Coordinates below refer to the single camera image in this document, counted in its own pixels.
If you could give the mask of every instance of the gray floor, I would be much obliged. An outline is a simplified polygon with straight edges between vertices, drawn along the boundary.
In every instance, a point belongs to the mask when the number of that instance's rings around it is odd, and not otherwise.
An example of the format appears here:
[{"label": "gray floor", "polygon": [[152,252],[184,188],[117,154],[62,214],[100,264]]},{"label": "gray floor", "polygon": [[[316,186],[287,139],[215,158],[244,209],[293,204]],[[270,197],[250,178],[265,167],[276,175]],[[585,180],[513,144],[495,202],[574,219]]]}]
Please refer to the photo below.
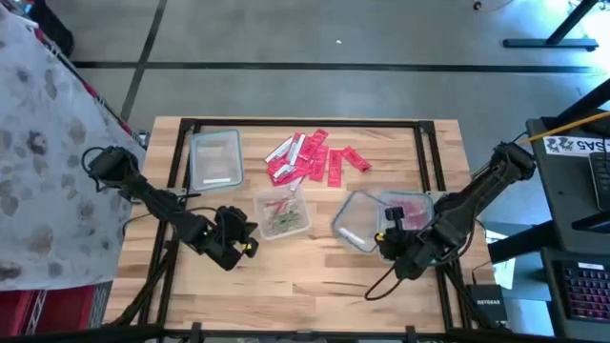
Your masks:
[{"label": "gray floor", "polygon": [[[501,3],[484,0],[483,6]],[[74,32],[74,61],[137,61],[157,7],[156,0],[48,4]],[[524,131],[526,119],[557,115],[608,78],[610,12],[593,10],[570,33],[597,38],[601,46],[594,52],[501,46],[503,38],[546,37],[569,10],[568,0],[515,0],[492,13],[472,11],[471,0],[168,0],[150,61],[582,66],[599,71],[146,70],[129,123],[149,130],[157,115],[455,118],[475,170],[500,140]],[[134,70],[80,72],[120,112]],[[486,222],[519,230],[548,218],[537,177],[509,189],[483,215]],[[519,283],[538,262],[536,256],[518,260],[517,289],[508,294],[507,307],[516,330],[552,334],[548,315],[540,314],[544,303],[538,301],[548,300],[548,293],[530,280]]]}]

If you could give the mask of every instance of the keyboard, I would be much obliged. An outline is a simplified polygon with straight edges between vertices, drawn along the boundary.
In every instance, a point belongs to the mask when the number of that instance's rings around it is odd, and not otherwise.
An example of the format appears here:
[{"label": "keyboard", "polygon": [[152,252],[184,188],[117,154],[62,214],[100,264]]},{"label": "keyboard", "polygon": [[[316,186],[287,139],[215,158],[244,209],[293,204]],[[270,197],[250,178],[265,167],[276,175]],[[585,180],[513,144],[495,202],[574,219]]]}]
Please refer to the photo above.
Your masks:
[{"label": "keyboard", "polygon": [[610,266],[561,261],[560,268],[567,316],[610,323]]}]

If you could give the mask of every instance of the plastic lid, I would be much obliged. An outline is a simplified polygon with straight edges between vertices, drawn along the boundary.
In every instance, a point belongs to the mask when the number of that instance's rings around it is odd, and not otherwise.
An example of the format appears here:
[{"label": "plastic lid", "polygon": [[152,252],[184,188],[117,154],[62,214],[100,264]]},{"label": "plastic lid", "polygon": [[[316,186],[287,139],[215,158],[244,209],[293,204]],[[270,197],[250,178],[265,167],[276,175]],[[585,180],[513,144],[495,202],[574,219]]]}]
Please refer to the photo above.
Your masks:
[{"label": "plastic lid", "polygon": [[191,188],[233,188],[244,182],[239,131],[214,131],[191,138]]},{"label": "plastic lid", "polygon": [[385,218],[385,209],[400,206],[404,211],[402,225],[404,230],[423,229],[434,217],[434,204],[430,195],[414,192],[383,192],[378,199],[381,203],[378,212],[378,231],[384,232],[394,223]]},{"label": "plastic lid", "polygon": [[377,213],[385,206],[365,191],[350,194],[333,220],[333,233],[349,247],[373,252],[376,247]]},{"label": "plastic lid", "polygon": [[265,239],[304,232],[312,222],[300,187],[295,192],[288,185],[261,192],[254,197],[254,210]]}]

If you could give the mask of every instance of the patterned cloth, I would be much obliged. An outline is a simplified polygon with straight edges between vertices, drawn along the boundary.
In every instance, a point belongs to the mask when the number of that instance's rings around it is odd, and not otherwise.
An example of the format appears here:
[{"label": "patterned cloth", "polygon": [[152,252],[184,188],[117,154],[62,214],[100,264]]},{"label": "patterned cloth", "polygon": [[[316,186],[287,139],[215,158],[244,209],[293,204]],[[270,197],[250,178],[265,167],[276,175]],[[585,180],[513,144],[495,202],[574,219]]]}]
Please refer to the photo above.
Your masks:
[{"label": "patterned cloth", "polygon": [[83,84],[0,5],[0,291],[112,280],[131,204],[96,193],[90,147],[144,151]]}]

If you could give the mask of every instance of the wooden tabletop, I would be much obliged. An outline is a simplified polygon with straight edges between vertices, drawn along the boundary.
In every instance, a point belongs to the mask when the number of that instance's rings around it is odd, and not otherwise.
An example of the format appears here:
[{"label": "wooden tabletop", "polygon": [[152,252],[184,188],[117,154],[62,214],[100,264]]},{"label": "wooden tabletop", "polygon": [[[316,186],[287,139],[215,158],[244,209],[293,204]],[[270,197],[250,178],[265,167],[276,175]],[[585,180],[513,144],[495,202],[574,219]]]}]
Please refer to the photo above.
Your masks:
[{"label": "wooden tabletop", "polygon": [[[143,174],[156,187],[167,184],[180,117],[157,117]],[[470,180],[457,120],[437,120],[437,141],[447,189],[459,191]],[[204,131],[227,127],[205,127]],[[315,128],[236,127],[241,134],[245,182],[232,191],[206,193],[189,200],[187,207],[234,205],[256,221],[253,197],[272,188],[263,158],[295,131]],[[312,227],[304,233],[266,241],[253,259],[242,258],[230,272],[221,270],[205,255],[180,245],[166,327],[189,329],[199,321],[207,330],[404,332],[414,325],[420,333],[444,331],[437,280],[428,269],[416,281],[405,281],[391,295],[365,301],[363,294],[389,268],[376,253],[353,252],[337,241],[331,222],[350,192],[361,189],[421,192],[417,152],[412,129],[324,128],[331,149],[351,146],[373,166],[361,173],[343,162],[341,188],[306,180],[302,184]],[[430,179],[434,183],[427,137],[424,136]],[[181,183],[187,165],[184,148],[178,174]],[[134,207],[132,216],[146,213]],[[211,213],[202,214],[212,217]],[[106,309],[105,321],[116,318],[132,301],[146,279],[157,221],[146,217],[127,228],[118,272]],[[470,250],[461,258],[465,281],[471,270],[489,261],[483,232],[476,230]],[[476,270],[479,283],[492,283],[488,264]],[[394,274],[378,292],[396,282]],[[454,321],[459,323],[458,302],[450,286]],[[159,289],[152,302],[156,318]]]}]

